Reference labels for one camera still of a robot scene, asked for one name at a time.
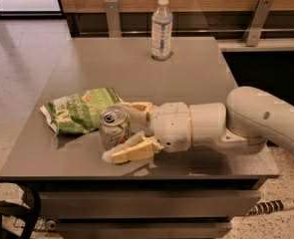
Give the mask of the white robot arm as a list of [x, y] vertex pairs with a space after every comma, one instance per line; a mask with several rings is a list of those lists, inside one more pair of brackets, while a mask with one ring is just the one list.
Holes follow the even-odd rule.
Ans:
[[255, 154], [268, 140], [294, 154], [294, 107], [256, 88], [234, 89], [224, 104], [120, 103], [119, 108], [142, 128], [104, 152], [108, 163], [192, 148]]

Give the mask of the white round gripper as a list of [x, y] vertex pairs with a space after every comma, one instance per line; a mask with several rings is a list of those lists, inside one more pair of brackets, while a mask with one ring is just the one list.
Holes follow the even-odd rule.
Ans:
[[155, 106], [148, 102], [120, 103], [133, 121], [146, 127], [150, 135], [140, 131], [103, 153], [107, 163], [120, 164], [153, 157], [161, 150], [187, 151], [190, 148], [190, 110], [185, 103]]

